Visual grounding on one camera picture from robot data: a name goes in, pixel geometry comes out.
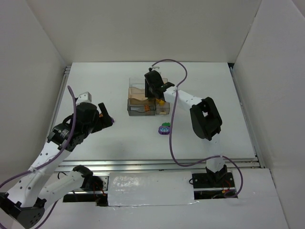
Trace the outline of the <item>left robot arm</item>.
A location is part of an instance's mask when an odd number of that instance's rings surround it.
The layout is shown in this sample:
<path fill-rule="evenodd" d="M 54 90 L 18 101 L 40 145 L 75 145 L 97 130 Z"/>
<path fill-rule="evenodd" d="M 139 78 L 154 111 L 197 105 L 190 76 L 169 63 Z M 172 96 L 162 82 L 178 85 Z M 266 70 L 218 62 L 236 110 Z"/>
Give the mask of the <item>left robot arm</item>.
<path fill-rule="evenodd" d="M 47 137 L 43 150 L 19 177 L 15 186 L 0 195 L 0 208 L 25 229 L 34 227 L 45 210 L 76 189 L 102 190 L 106 184 L 83 165 L 75 166 L 66 176 L 47 185 L 55 169 L 89 134 L 112 126 L 113 120 L 104 103 L 82 102 L 73 114 L 56 125 Z"/>

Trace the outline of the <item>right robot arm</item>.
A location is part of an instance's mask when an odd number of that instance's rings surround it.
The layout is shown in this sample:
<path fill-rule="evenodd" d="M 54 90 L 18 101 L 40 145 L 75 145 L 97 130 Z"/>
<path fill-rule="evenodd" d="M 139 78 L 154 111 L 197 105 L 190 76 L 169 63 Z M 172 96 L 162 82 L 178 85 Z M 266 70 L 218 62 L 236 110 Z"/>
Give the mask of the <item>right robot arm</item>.
<path fill-rule="evenodd" d="M 169 133 L 169 149 L 173 161 L 181 167 L 192 167 L 203 161 L 206 162 L 207 179 L 210 184 L 221 183 L 227 175 L 227 166 L 220 152 L 220 131 L 223 124 L 218 109 L 212 98 L 200 98 L 186 93 L 171 82 L 164 83 L 160 73 L 150 68 L 145 77 L 145 96 L 171 103 L 172 116 Z M 177 161 L 173 153 L 172 133 L 175 109 L 179 106 L 190 113 L 194 133 L 205 144 L 208 157 L 190 164 Z"/>

